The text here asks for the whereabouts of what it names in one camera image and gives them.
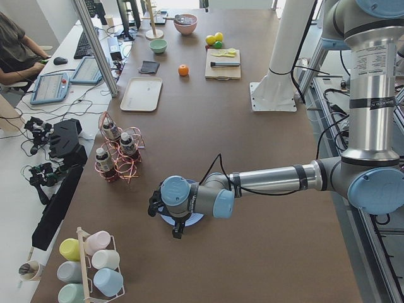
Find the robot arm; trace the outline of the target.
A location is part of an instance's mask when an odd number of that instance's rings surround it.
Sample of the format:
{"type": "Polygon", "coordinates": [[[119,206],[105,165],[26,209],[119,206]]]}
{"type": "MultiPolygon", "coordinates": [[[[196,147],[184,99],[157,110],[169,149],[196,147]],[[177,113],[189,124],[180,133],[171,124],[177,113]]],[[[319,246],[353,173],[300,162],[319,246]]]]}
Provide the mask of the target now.
{"type": "Polygon", "coordinates": [[[284,196],[316,189],[334,191],[373,215],[403,205],[403,172],[391,146],[396,43],[403,35],[402,1],[327,1],[322,40],[350,48],[348,148],[340,157],[307,165],[250,172],[207,172],[199,182],[166,178],[149,200],[148,214],[174,221],[180,238],[193,213],[229,218],[243,194],[284,196]]]}

